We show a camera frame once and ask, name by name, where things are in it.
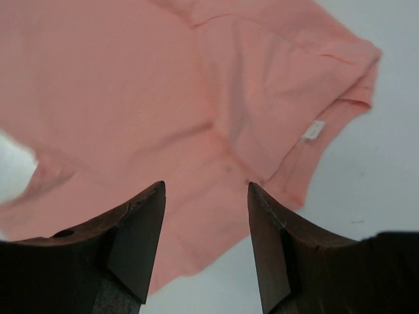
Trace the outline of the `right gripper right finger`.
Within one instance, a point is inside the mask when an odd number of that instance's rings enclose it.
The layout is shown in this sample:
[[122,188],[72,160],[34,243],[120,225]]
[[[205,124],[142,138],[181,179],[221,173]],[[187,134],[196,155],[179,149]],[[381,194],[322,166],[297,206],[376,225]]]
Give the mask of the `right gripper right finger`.
[[418,233],[354,241],[278,203],[259,185],[247,193],[264,313],[417,313]]

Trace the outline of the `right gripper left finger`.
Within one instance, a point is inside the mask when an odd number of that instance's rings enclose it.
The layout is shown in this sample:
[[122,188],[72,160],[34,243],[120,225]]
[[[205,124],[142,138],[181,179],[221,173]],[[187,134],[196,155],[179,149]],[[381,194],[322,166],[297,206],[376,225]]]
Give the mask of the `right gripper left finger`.
[[2,313],[138,313],[164,219],[158,181],[52,237],[1,242]]

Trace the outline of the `salmon pink t-shirt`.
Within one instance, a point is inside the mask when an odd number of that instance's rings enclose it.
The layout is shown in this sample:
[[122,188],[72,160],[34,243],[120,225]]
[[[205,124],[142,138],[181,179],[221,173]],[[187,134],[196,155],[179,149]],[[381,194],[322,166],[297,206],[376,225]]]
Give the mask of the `salmon pink t-shirt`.
[[250,182],[303,206],[380,57],[314,1],[2,1],[1,130],[38,164],[1,230],[51,236],[164,181],[150,290],[194,275],[248,236]]

